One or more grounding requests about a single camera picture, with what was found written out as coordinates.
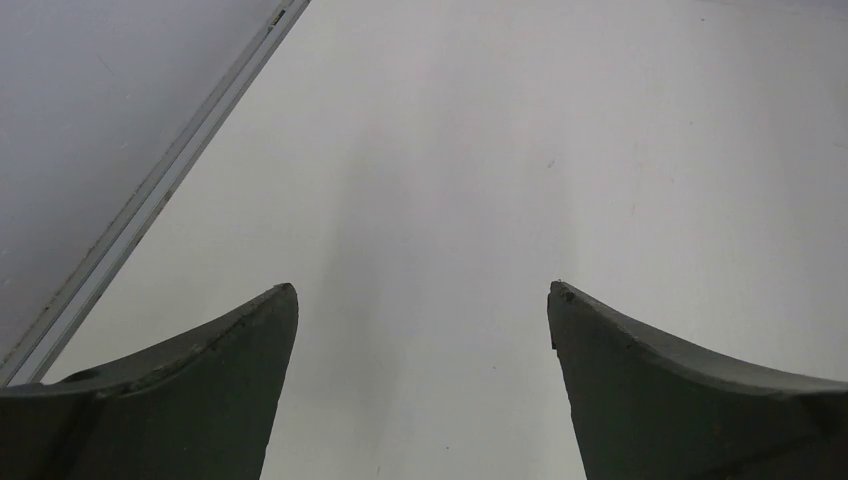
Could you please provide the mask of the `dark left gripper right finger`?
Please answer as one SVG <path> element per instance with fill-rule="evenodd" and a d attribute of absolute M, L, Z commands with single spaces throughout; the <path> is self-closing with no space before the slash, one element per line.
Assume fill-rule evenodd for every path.
<path fill-rule="evenodd" d="M 847 386 L 745 362 L 562 281 L 547 318 L 590 479 L 843 479 Z"/>

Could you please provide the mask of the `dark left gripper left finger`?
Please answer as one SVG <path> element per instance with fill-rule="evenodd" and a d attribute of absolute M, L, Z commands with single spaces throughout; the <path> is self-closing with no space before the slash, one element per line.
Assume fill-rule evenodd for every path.
<path fill-rule="evenodd" d="M 1 391 L 5 479 L 256 479 L 298 327 L 280 284 L 194 329 Z"/>

